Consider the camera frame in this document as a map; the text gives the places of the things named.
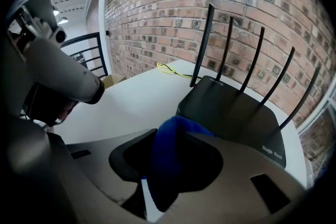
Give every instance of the router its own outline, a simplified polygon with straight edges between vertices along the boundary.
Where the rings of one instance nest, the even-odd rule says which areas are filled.
[[[190,82],[190,87],[193,89],[178,104],[176,115],[183,116],[201,124],[215,136],[224,140],[252,147],[285,168],[286,152],[283,145],[281,130],[293,119],[307,99],[316,81],[319,68],[316,68],[309,86],[298,105],[286,120],[279,125],[273,111],[265,106],[265,103],[284,77],[295,53],[295,49],[292,47],[288,60],[277,81],[264,99],[259,102],[244,93],[244,90],[247,87],[248,81],[258,60],[264,38],[264,27],[261,28],[257,50],[241,88],[236,89],[220,81],[231,39],[233,26],[233,16],[231,16],[229,20],[226,47],[216,78],[204,76],[200,82],[195,85],[209,39],[214,11],[215,8],[212,5],[209,5],[201,47]]]

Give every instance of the cable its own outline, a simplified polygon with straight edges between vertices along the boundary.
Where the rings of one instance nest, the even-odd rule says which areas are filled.
[[[166,73],[166,74],[170,74],[170,75],[179,75],[180,77],[183,77],[183,78],[188,78],[188,79],[191,79],[192,75],[188,75],[188,74],[181,74],[179,72],[176,71],[176,69],[166,65],[165,63],[160,63],[158,62],[156,64],[157,68],[163,72],[163,73]]]

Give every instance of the black antenna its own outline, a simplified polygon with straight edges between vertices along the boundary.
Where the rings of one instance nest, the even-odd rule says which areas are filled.
[[[293,112],[288,116],[288,118],[286,118],[285,121],[279,126],[280,130],[282,130],[294,118],[295,114],[298,113],[298,111],[302,107],[303,103],[306,101],[306,99],[307,99],[307,97],[308,97],[308,95],[311,91],[311,88],[313,88],[319,72],[320,72],[320,68],[318,67],[318,68],[315,69],[314,75],[313,75],[313,77],[312,77],[312,79],[309,83],[309,86],[308,86],[306,92],[304,93],[302,99],[300,100],[300,102],[298,103],[296,108],[294,108]]]
[[[266,103],[266,101],[268,100],[268,98],[272,95],[272,93],[275,91],[275,89],[277,88],[277,86],[279,85],[279,83],[281,82],[282,78],[284,77],[284,75],[286,74],[286,71],[289,67],[290,62],[292,61],[293,55],[295,52],[295,48],[292,47],[292,50],[290,51],[290,54],[288,56],[287,62],[285,64],[285,66],[283,67],[283,70],[280,74],[280,76],[278,77],[277,81],[274,83],[273,87],[270,89],[270,91],[266,94],[266,96],[264,97],[264,99],[260,102],[260,106],[262,106],[263,104]]]
[[[203,32],[202,41],[201,41],[200,51],[199,51],[198,56],[197,56],[197,60],[196,60],[195,68],[194,68],[194,73],[193,73],[193,76],[192,76],[191,82],[190,82],[190,87],[193,87],[195,85],[195,82],[196,82],[196,79],[197,79],[197,76],[198,76],[198,72],[200,71],[200,68],[201,68],[201,64],[202,64],[202,60],[203,60],[203,57],[204,57],[206,45],[208,43],[208,39],[209,39],[210,31],[211,31],[211,24],[212,24],[212,19],[214,18],[214,13],[215,13],[214,6],[209,4],[208,15],[206,17],[205,28],[204,28],[204,32]]]
[[[253,69],[256,66],[256,63],[257,63],[257,60],[258,60],[258,56],[259,56],[259,53],[260,53],[260,49],[261,49],[261,44],[263,43],[264,32],[265,32],[265,28],[262,27],[261,31],[260,31],[259,42],[258,42],[258,47],[257,47],[257,50],[256,50],[256,54],[254,54],[252,65],[250,67],[250,70],[249,70],[249,72],[248,72],[248,74],[246,76],[246,79],[245,79],[243,85],[241,86],[241,89],[239,90],[240,92],[244,92],[244,90],[246,89],[247,83],[250,80],[250,77],[252,75]]]
[[[221,77],[222,72],[223,72],[223,66],[225,64],[227,52],[229,51],[229,45],[230,45],[230,39],[231,39],[231,33],[232,33],[232,24],[233,24],[233,16],[230,16],[229,30],[227,32],[227,38],[226,38],[226,46],[225,46],[222,62],[220,63],[220,67],[219,67],[219,70],[218,70],[218,73],[217,73],[216,81],[220,80],[220,77]]]

